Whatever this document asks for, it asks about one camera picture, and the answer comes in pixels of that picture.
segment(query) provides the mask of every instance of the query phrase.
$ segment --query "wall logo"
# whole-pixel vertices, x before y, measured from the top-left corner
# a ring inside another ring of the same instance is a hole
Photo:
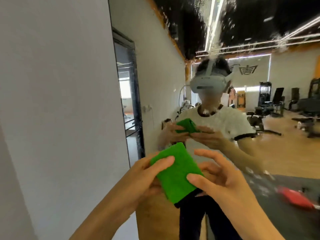
[[[250,75],[253,74],[254,71],[257,69],[258,65],[254,66],[246,66],[246,67],[239,67],[241,75]]]

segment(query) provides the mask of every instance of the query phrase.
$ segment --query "green sponge block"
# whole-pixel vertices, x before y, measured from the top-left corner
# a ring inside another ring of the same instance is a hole
[[[184,130],[176,130],[177,133],[189,132],[189,133],[196,133],[200,132],[197,129],[197,126],[191,119],[184,119],[182,121],[177,122],[177,125],[182,126],[185,128]]]
[[[202,190],[189,183],[187,175],[189,173],[203,174],[182,142],[178,142],[168,149],[161,151],[151,159],[150,164],[153,165],[159,159],[168,156],[175,157],[174,163],[169,168],[158,173],[157,178],[161,182],[167,199],[177,208],[180,208],[189,198],[202,192]]]

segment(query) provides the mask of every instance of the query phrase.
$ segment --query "black pants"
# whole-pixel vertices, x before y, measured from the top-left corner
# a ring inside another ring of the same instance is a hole
[[[194,197],[180,207],[180,240],[199,240],[201,222],[207,214],[215,240],[241,240],[233,225],[210,196]]]

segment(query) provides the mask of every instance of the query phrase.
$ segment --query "black door frame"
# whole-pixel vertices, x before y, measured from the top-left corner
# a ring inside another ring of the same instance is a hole
[[[134,126],[136,127],[136,131],[126,135],[126,138],[133,135],[134,133],[137,133],[139,138],[140,138],[140,146],[138,150],[140,150],[141,157],[145,157],[145,147],[144,147],[144,137],[143,137],[143,129],[142,129],[142,112],[141,112],[141,103],[140,103],[140,94],[139,94],[139,83],[138,83],[138,72],[137,72],[137,62],[136,62],[136,56],[135,56],[135,47],[134,47],[134,42],[126,37],[124,34],[116,30],[115,28],[112,28],[112,36],[113,36],[113,41],[114,43],[120,44],[127,48],[130,51],[130,56],[132,57],[133,60],[133,79],[130,79],[130,88],[132,91],[134,91],[134,96],[132,96],[132,106],[133,106],[133,114],[134,114],[134,119],[130,121],[135,121]]]

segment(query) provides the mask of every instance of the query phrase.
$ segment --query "white t-shirt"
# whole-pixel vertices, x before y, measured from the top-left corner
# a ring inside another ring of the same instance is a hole
[[[244,115],[238,109],[220,106],[220,109],[209,117],[204,117],[203,115],[201,116],[198,112],[198,109],[199,107],[195,107],[182,112],[177,118],[177,121],[189,118],[196,125],[203,125],[210,127],[214,131],[220,131],[225,138],[231,141],[237,141],[245,137],[255,136],[255,130],[247,121],[246,115]],[[209,160],[206,157],[194,155],[194,149],[210,149],[193,139],[188,139],[186,141],[186,149],[193,159],[198,163]]]

